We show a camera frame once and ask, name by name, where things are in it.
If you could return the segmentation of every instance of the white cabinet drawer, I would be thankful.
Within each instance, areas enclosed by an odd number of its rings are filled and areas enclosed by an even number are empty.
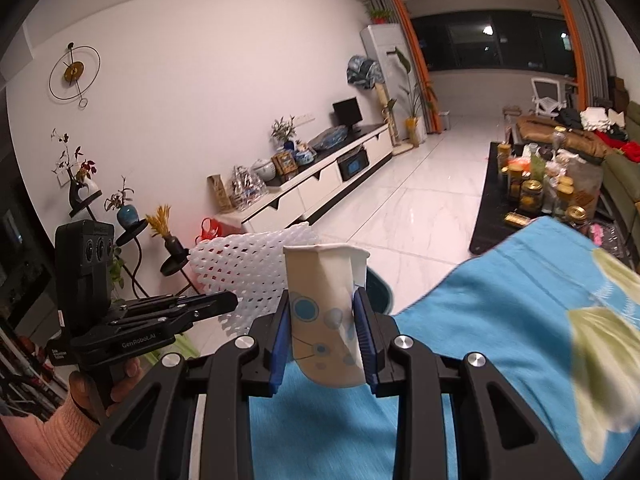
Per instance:
[[[298,190],[305,211],[311,209],[334,189],[337,189],[341,183],[342,178],[336,162],[332,162],[326,168],[300,183]]]
[[[369,165],[373,166],[385,158],[393,150],[389,130],[385,130],[375,137],[371,137],[364,142],[364,149],[367,150]]]
[[[249,218],[251,232],[266,233],[284,229],[305,212],[298,188],[274,199],[267,207]]]

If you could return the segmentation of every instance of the white wall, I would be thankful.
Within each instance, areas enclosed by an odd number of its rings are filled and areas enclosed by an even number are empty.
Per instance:
[[[431,72],[440,110],[452,115],[501,117],[502,108],[518,105],[526,114],[533,108],[532,77],[562,76],[524,70],[446,70]]]
[[[595,0],[609,37],[616,75],[625,80],[629,97],[640,102],[640,54],[625,26],[605,0]]]
[[[189,247],[216,211],[207,176],[226,179],[233,165],[272,155],[274,118],[315,115],[298,130],[308,140],[331,125],[333,102],[356,95],[364,123],[382,122],[373,92],[346,82],[368,22],[355,0],[133,0],[53,35],[7,86],[15,153],[47,233],[70,221],[68,187],[50,172],[62,150],[49,140],[53,128],[96,162],[104,195],[124,175],[141,215],[171,204],[172,233]],[[69,41],[102,58],[85,110],[49,94],[49,73]],[[116,223],[101,203],[93,210]],[[150,229],[140,240],[140,282],[149,293],[175,292],[184,280],[160,275],[162,240],[151,240]],[[133,267],[133,244],[124,257]]]
[[[536,10],[562,14],[558,0],[409,0],[406,8],[412,18],[459,12],[462,10]]]

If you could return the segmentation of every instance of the pink sleeve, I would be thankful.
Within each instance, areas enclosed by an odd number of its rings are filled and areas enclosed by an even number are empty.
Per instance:
[[[70,396],[47,422],[30,415],[4,416],[2,423],[41,480],[60,480],[98,429]]]

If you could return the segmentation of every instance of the orange curtain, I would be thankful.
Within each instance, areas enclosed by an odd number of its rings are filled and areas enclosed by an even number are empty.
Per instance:
[[[409,13],[404,6],[404,2],[402,0],[393,0],[394,6],[396,7],[396,13],[398,14],[398,18],[400,19],[400,25],[402,26],[402,30],[404,30],[404,36],[407,39],[407,43],[409,44],[409,48],[411,49],[412,57],[414,58],[414,62],[417,70],[417,79],[420,82],[420,86],[422,88],[426,88],[431,85],[431,81],[429,79],[429,71],[427,70],[427,64],[424,62],[424,56],[422,55],[422,49],[420,48],[420,44],[418,43],[418,37],[415,35],[414,26],[411,24],[411,19],[409,18]],[[435,127],[436,131],[442,131],[442,123],[440,121],[440,116],[438,115],[438,104],[433,100],[433,96],[429,93],[423,91],[422,95],[425,100],[431,103],[431,107],[429,108],[429,117],[431,119],[431,124]]]
[[[575,67],[577,70],[577,83],[578,83],[578,110],[584,111],[587,109],[587,66],[584,62],[584,52],[582,50],[582,43],[580,42],[580,34],[578,33],[578,26],[575,23],[574,14],[571,10],[568,0],[560,1],[560,7],[564,14],[567,27],[569,28],[569,35],[571,37],[572,47],[574,49]]]

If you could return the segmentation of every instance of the window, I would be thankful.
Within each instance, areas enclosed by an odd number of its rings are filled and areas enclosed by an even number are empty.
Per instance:
[[[474,10],[412,23],[430,70],[511,68],[575,77],[571,38],[560,16]]]

